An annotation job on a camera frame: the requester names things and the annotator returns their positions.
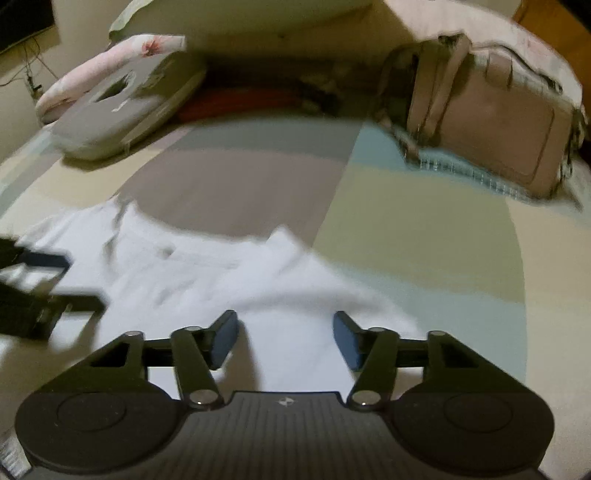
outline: beige wall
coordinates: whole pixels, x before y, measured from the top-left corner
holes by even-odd
[[[127,3],[129,0],[53,0],[56,26],[37,36],[45,63],[62,76],[103,51],[109,26]],[[32,40],[27,44],[36,48]],[[22,46],[0,55],[0,83],[22,67],[23,58]],[[55,81],[53,76],[38,61],[32,68],[36,82],[47,90]],[[0,87],[0,163],[38,129],[34,101],[25,83]]]

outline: red object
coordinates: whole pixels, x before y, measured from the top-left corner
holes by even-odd
[[[301,97],[288,89],[216,88],[197,93],[177,113],[181,122],[192,122],[229,113],[301,106]]]

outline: silver screw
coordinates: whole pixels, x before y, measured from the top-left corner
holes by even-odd
[[[353,394],[351,400],[362,407],[372,407],[377,405],[382,400],[382,397],[373,390],[359,390]]]
[[[207,388],[203,390],[196,390],[189,394],[189,400],[195,405],[211,405],[218,399],[217,393]]]

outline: logo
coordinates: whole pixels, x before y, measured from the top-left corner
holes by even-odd
[[[283,397],[281,400],[278,400],[277,403],[282,407],[291,407],[296,401],[290,397]]]

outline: gray pillow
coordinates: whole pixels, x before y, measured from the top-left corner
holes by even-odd
[[[64,113],[51,130],[52,140],[70,157],[110,157],[174,115],[205,72],[202,57],[183,51],[131,61]]]

